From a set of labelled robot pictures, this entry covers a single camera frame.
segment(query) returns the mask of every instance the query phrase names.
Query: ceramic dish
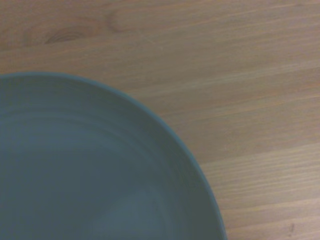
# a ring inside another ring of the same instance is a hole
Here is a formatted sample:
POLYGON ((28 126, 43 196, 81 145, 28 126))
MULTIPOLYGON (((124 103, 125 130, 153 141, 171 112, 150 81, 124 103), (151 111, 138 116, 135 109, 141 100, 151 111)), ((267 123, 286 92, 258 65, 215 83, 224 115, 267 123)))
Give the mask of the ceramic dish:
POLYGON ((0 75, 0 239, 226 240, 196 160, 146 107, 82 77, 0 75))

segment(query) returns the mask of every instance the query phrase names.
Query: dish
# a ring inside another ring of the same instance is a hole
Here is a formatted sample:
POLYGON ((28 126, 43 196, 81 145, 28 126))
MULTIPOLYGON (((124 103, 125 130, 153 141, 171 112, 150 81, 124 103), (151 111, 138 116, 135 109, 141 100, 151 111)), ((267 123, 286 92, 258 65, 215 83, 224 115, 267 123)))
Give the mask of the dish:
POLYGON ((0 239, 226 240, 200 167, 155 114, 62 73, 0 75, 0 239))

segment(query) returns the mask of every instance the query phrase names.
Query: wood grain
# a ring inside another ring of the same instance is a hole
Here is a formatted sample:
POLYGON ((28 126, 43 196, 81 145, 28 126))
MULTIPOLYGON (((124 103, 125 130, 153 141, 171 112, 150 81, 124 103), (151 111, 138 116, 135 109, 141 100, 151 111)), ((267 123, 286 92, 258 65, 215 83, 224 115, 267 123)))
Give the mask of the wood grain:
POLYGON ((88 77, 177 132, 229 240, 320 239, 318 0, 4 0, 0 73, 88 77))

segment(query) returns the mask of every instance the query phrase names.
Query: wooden table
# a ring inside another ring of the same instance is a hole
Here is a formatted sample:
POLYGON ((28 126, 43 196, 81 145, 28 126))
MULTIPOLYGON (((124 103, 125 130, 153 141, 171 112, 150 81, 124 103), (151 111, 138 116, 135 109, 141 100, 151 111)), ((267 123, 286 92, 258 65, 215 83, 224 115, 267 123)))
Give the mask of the wooden table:
POLYGON ((160 115, 229 240, 320 239, 318 0, 2 0, 0 73, 64 72, 160 115))

